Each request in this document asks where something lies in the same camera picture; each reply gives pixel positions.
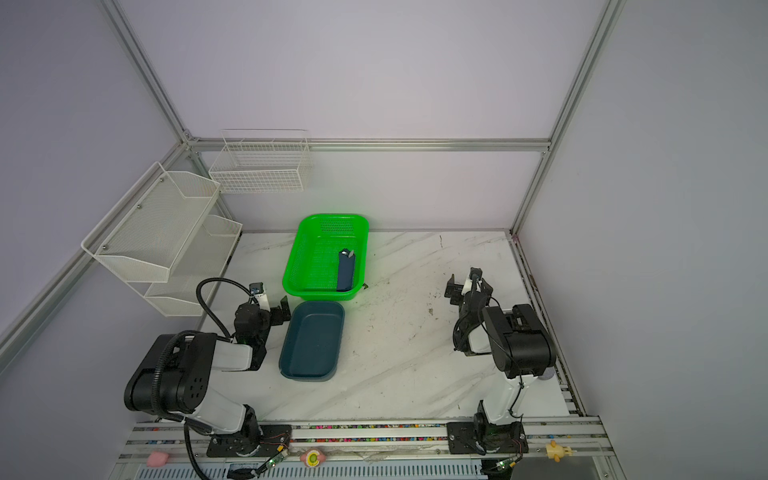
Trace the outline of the yellow duck toy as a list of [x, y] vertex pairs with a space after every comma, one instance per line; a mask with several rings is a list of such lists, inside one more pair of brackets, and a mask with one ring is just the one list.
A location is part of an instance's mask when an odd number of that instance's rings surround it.
[[550, 460], [555, 462], [561, 462], [564, 458], [572, 457], [574, 451], [569, 446], [558, 444], [555, 440], [551, 440], [546, 445], [546, 454]]

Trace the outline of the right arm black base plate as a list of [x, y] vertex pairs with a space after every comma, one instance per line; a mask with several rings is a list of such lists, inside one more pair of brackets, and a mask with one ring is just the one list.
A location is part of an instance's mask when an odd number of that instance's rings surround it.
[[527, 454], [527, 435], [521, 422], [507, 425], [473, 422], [446, 424], [448, 448], [451, 454]]

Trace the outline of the pink toy on rail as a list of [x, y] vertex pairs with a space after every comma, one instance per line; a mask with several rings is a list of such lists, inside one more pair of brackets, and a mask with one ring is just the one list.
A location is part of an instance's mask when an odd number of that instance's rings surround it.
[[170, 455], [167, 452], [153, 451], [146, 459], [148, 468], [161, 468], [169, 461]]

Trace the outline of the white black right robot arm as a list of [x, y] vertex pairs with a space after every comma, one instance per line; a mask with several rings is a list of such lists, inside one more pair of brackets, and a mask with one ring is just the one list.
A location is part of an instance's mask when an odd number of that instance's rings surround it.
[[449, 436], [481, 455], [511, 447], [522, 449], [525, 434], [518, 408], [525, 389], [557, 361], [548, 330], [529, 304], [503, 309], [479, 268], [471, 268], [463, 283], [450, 277], [444, 297], [459, 308], [452, 330], [454, 350], [467, 357], [491, 357], [505, 380], [503, 393], [478, 402], [468, 432], [461, 433], [451, 425]]

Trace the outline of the dark blue paper napkin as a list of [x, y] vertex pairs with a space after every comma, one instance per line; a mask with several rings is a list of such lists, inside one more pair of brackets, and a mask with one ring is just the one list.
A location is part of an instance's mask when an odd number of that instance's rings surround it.
[[343, 249], [338, 255], [337, 292], [348, 292], [354, 284], [356, 257], [349, 249]]

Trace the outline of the green plastic perforated basket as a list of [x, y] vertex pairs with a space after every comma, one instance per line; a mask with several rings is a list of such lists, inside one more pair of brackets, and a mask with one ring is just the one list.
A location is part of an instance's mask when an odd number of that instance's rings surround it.
[[[304, 218], [296, 232], [282, 285], [289, 295], [303, 300], [349, 301], [365, 282], [368, 220], [356, 214], [314, 214]], [[354, 284], [337, 292], [338, 255], [355, 253]]]

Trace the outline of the yellow pink round toy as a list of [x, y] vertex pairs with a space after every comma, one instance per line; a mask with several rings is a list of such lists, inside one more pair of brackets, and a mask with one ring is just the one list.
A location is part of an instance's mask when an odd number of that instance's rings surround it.
[[326, 461], [326, 455], [318, 449], [310, 449], [301, 454], [300, 460], [307, 468], [317, 468]]

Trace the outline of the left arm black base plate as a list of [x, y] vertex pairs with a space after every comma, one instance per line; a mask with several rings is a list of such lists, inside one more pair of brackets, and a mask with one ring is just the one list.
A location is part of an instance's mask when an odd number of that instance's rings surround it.
[[292, 437], [289, 424], [260, 424], [256, 433], [213, 435], [206, 456], [209, 458], [269, 458], [280, 447], [288, 449]]

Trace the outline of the aluminium front rail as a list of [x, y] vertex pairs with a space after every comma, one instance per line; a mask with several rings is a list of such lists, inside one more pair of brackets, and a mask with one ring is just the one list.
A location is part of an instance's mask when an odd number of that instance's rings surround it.
[[[209, 458], [210, 438], [168, 422], [137, 424], [116, 461], [112, 479], [523, 479], [537, 468], [548, 478], [624, 479], [626, 473], [596, 417], [527, 418], [527, 454], [451, 454], [449, 422], [458, 420], [352, 420], [267, 422], [289, 424], [287, 450], [269, 458]], [[555, 440], [573, 449], [572, 457], [550, 460], [546, 445]], [[318, 449], [326, 461], [307, 468], [303, 452]], [[153, 451], [167, 452], [168, 463], [148, 468]]]

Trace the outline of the white mesh wall shelf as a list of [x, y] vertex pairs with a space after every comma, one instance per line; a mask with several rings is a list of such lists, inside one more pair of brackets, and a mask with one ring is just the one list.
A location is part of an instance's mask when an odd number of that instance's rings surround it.
[[203, 314], [204, 279], [224, 273], [242, 224], [215, 212], [218, 182], [152, 165], [81, 248], [165, 317]]

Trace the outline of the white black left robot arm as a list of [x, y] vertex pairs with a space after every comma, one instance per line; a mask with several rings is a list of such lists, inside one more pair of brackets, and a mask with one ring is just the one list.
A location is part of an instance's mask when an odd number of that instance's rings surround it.
[[269, 307], [267, 297], [259, 294], [237, 308], [231, 341], [194, 330], [158, 336], [128, 381], [126, 408], [182, 423], [201, 434], [259, 442], [262, 430], [254, 409], [211, 387], [211, 374], [258, 370], [271, 328], [290, 319], [287, 298]]

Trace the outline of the aluminium frame post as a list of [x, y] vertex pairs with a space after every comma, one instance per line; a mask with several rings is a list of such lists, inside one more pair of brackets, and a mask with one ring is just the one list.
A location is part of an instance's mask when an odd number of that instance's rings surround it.
[[128, 57], [140, 82], [156, 105], [164, 121], [171, 129], [176, 141], [187, 151], [191, 150], [191, 134], [185, 127], [177, 109], [162, 85], [149, 55], [145, 51], [138, 34], [131, 25], [127, 13], [115, 0], [97, 0], [96, 5], [103, 13], [108, 25], [115, 34], [118, 43]]

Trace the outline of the dark teal plastic tray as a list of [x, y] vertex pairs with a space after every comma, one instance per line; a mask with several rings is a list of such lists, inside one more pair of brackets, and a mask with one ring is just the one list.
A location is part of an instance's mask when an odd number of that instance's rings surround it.
[[336, 372], [345, 310], [332, 301], [306, 301], [293, 312], [278, 367], [287, 379], [302, 382], [329, 380]]

